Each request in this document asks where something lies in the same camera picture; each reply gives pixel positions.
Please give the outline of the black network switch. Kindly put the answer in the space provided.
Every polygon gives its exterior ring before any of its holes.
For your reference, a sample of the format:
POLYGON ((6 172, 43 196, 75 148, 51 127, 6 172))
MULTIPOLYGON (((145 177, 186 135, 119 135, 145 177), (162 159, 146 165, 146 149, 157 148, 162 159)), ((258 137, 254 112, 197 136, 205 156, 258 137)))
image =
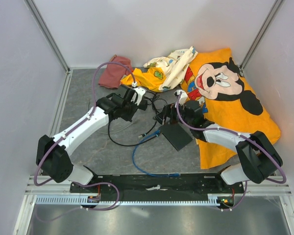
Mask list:
POLYGON ((159 127, 159 131, 165 136, 176 151, 180 151, 193 140, 178 123, 162 125, 159 127))

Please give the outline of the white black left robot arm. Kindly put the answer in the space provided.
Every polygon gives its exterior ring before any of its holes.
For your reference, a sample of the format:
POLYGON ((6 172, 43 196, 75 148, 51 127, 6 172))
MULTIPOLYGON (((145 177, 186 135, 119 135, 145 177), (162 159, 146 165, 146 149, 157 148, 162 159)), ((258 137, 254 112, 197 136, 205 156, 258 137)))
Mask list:
POLYGON ((36 164, 57 183, 65 180, 80 183, 86 192, 94 192, 98 187, 95 174, 85 166, 72 163, 73 152, 98 129, 110 121, 121 118, 132 121, 138 109, 145 109, 142 87, 131 88, 121 85, 114 92, 98 99, 95 105, 78 121, 64 131, 38 141, 36 164))

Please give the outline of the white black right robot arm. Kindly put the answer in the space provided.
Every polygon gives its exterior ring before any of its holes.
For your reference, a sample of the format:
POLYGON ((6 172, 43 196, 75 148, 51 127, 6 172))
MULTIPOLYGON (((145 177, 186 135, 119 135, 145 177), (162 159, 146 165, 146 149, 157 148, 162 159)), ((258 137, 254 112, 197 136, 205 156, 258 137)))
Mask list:
POLYGON ((165 105, 154 119, 159 123, 173 121, 185 124, 195 138, 225 147, 238 155, 240 162, 224 168, 214 181, 219 192, 227 192, 233 184, 242 181, 260 184, 275 171, 281 170, 283 165, 281 157, 263 132, 238 133, 221 127, 204 117, 197 101, 165 105))

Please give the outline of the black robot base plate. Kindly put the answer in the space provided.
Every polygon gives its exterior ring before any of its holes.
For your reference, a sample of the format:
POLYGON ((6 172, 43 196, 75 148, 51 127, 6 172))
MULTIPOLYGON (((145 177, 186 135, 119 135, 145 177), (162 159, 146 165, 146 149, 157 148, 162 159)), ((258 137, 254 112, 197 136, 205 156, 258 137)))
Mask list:
POLYGON ((216 173, 188 173, 177 177, 154 177, 146 174, 101 175, 90 182, 112 183, 119 192, 120 198, 130 195, 149 195, 156 192, 166 192, 167 195, 194 195, 194 194, 226 194, 243 193, 243 183, 238 182, 231 186, 221 181, 216 173))

